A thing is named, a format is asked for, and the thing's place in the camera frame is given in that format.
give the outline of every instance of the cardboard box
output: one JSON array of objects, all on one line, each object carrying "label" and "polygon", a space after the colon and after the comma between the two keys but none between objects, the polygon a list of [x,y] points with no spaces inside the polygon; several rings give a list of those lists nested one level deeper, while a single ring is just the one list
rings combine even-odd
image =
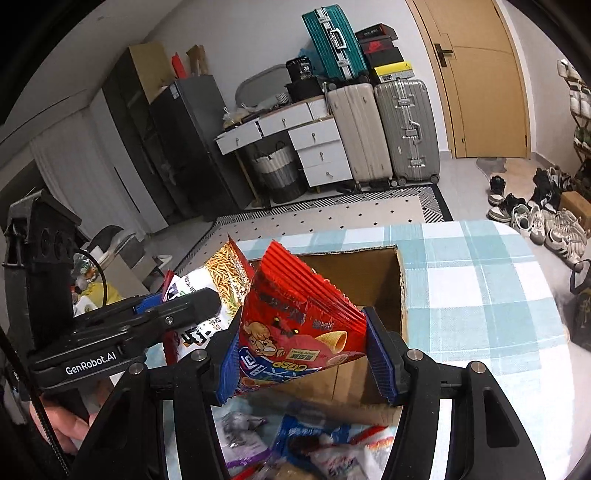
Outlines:
[{"label": "cardboard box", "polygon": [[[358,307],[373,306],[384,326],[407,340],[404,268],[396,247],[299,256]],[[327,416],[349,423],[396,425],[399,407],[379,394],[367,358],[273,387],[313,403]]]},{"label": "cardboard box", "polygon": [[591,203],[579,192],[564,192],[560,196],[560,208],[565,208],[574,213],[579,219],[580,225],[587,232],[587,238],[591,236]]}]

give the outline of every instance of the white curtain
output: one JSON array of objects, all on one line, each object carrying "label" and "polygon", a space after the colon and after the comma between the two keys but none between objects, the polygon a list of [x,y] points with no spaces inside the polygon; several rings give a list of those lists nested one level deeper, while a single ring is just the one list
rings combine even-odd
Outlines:
[{"label": "white curtain", "polygon": [[70,115],[30,142],[37,167],[51,194],[82,219],[93,238],[119,225],[144,238],[147,225],[133,204],[98,140],[87,109]]}]

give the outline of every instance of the human hand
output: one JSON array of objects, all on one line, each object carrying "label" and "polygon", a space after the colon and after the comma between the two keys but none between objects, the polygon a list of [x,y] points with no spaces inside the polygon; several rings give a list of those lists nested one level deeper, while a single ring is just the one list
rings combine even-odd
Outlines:
[{"label": "human hand", "polygon": [[[95,389],[95,394],[101,407],[109,397],[109,394],[112,390],[113,384],[111,383],[111,379],[104,378],[99,380]],[[75,455],[78,452],[78,448],[76,445],[74,445],[72,439],[79,441],[85,439],[90,426],[98,415],[98,412],[90,415],[89,422],[86,423],[80,417],[74,415],[71,411],[66,410],[64,407],[43,398],[43,396],[41,396],[41,403],[43,403],[43,407],[45,408],[45,412],[49,418],[49,423],[56,433],[56,437],[58,442],[60,442],[61,448],[64,450],[64,452]],[[37,416],[37,412],[33,408],[32,403],[29,403],[29,413],[31,414],[33,422],[37,426],[37,430],[39,430],[47,442],[47,436],[41,427],[41,422],[39,421],[39,417]]]}]

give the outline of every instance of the shoe box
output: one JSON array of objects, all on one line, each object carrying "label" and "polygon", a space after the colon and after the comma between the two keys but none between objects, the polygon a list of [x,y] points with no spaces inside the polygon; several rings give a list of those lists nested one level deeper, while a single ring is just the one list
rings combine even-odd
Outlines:
[{"label": "shoe box", "polygon": [[570,210],[579,219],[580,225],[591,236],[591,203],[579,192],[564,192],[560,196],[560,208]]}]

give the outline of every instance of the ceiling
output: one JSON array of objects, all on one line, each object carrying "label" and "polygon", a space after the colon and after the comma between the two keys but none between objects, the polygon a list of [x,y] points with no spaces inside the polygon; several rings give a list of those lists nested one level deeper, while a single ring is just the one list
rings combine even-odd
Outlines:
[{"label": "ceiling", "polygon": [[30,139],[87,106],[117,58],[181,0],[105,0],[51,51],[0,126],[0,166]]}]

